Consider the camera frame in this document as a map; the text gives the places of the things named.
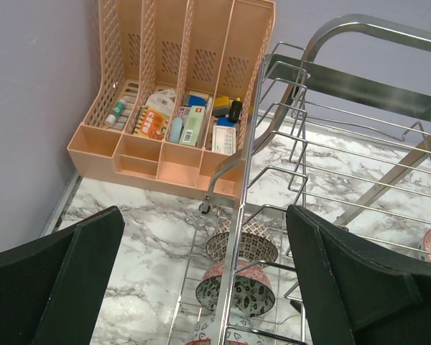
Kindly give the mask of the green glue stick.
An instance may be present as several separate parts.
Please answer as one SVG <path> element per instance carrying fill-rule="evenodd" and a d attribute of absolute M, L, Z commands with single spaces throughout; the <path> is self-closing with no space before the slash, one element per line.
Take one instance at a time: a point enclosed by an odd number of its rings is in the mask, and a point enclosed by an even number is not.
<path fill-rule="evenodd" d="M 107 116 L 104 121 L 104 126 L 106 128 L 111 128 L 116 123 L 117 119 L 120 117 L 121 113 L 126 107 L 126 100 L 124 98 L 120 98 L 116 105 L 113 107 L 111 113 Z"/>

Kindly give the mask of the black leaf patterned bowl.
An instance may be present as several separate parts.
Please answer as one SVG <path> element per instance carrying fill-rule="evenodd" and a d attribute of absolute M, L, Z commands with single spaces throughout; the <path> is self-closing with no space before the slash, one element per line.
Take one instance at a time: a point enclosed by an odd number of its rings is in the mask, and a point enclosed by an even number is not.
<path fill-rule="evenodd" d="M 198 302 L 210 311 L 217 307 L 221 290 L 224 261 L 212 265 L 203 275 L 195 291 Z M 269 278 L 259 264 L 250 266 L 236 275 L 233 286 L 232 305 L 248 317 L 256 317 L 270 311 L 275 296 Z"/>

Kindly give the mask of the red geometric patterned bowl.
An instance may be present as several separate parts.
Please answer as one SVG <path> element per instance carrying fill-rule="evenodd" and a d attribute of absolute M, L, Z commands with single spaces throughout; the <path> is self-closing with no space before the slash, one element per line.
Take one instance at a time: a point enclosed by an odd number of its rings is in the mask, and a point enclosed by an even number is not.
<path fill-rule="evenodd" d="M 246 328 L 253 328 L 254 324 L 239 310 L 232 310 L 229 321 L 236 325 Z M 215 335 L 216 315 L 211 314 L 202 316 L 195 324 L 186 344 L 210 344 Z M 251 344 L 264 345 L 265 338 L 255 333 L 249 333 L 236 329 L 227 330 L 226 344 Z"/>

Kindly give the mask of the brown floral patterned bowl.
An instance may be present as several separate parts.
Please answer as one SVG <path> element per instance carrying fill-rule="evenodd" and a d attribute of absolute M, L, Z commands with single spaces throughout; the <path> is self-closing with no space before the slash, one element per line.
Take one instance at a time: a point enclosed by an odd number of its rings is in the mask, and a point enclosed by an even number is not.
<path fill-rule="evenodd" d="M 207 241 L 206 251 L 212 260 L 220 262 L 225 258 L 230 230 L 231 220 L 226 219 L 219 223 Z M 275 262 L 278 254 L 272 235 L 262 222 L 252 219 L 243 225 L 238 254 L 241 258 Z"/>

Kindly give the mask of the green white box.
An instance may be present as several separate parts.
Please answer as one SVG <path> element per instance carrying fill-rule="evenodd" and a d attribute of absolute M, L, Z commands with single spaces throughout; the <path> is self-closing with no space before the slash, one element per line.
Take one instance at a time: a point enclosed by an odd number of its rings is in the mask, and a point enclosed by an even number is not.
<path fill-rule="evenodd" d="M 179 143 L 196 147 L 200 130 L 205 118 L 205 106 L 192 106 L 184 125 Z"/>

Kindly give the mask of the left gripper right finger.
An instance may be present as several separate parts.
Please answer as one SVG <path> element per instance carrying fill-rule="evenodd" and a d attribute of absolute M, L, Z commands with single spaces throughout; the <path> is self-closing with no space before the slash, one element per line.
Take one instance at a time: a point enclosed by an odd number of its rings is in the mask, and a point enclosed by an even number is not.
<path fill-rule="evenodd" d="M 288 206 L 286 220 L 314 344 L 431 344 L 431 263 L 302 206 Z"/>

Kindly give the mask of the black yellow highlighter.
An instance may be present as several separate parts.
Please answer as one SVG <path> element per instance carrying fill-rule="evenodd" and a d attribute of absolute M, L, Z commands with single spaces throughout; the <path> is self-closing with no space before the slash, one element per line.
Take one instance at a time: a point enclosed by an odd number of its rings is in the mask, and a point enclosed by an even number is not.
<path fill-rule="evenodd" d="M 231 102 L 231 107 L 228 114 L 228 121 L 230 123 L 236 124 L 239 121 L 242 107 L 243 103 L 240 98 L 237 98 Z"/>

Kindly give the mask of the yellow grey eraser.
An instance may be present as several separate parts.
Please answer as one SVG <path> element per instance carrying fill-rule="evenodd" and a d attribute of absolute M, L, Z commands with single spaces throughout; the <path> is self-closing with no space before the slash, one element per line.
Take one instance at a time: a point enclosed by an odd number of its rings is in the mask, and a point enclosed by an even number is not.
<path fill-rule="evenodd" d="M 229 114 L 231 100 L 227 96 L 216 97 L 213 102 L 213 116 L 215 118 L 224 117 Z"/>

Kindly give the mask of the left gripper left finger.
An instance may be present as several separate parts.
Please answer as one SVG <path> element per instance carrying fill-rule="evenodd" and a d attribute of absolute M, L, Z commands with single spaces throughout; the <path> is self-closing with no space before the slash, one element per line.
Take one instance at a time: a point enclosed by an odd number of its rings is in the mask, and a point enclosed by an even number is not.
<path fill-rule="evenodd" d="M 89 344 L 124 233 L 111 206 L 0 253 L 0 344 Z"/>

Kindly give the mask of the light blue tube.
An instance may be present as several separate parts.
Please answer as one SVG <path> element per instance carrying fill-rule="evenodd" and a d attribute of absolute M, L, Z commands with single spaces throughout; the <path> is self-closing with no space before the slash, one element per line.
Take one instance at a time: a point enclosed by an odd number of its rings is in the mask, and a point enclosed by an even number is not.
<path fill-rule="evenodd" d="M 183 122 L 180 117 L 176 117 L 172 121 L 171 131 L 169 141 L 171 143 L 178 144 L 180 141 L 180 136 L 183 128 Z"/>

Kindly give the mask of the white blue card box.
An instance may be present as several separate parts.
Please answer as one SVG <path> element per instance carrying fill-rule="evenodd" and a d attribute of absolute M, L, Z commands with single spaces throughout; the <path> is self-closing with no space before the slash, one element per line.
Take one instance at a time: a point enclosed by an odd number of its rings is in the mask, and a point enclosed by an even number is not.
<path fill-rule="evenodd" d="M 236 152 L 236 127 L 214 125 L 212 135 L 213 152 L 223 155 Z"/>

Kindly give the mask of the peach plastic file organizer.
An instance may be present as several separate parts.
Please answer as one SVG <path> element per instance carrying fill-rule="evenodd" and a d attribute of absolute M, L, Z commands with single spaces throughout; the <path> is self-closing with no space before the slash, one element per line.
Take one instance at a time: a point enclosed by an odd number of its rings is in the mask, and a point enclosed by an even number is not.
<path fill-rule="evenodd" d="M 85 178 L 201 198 L 240 152 L 273 1 L 100 1 L 101 86 L 68 145 Z"/>

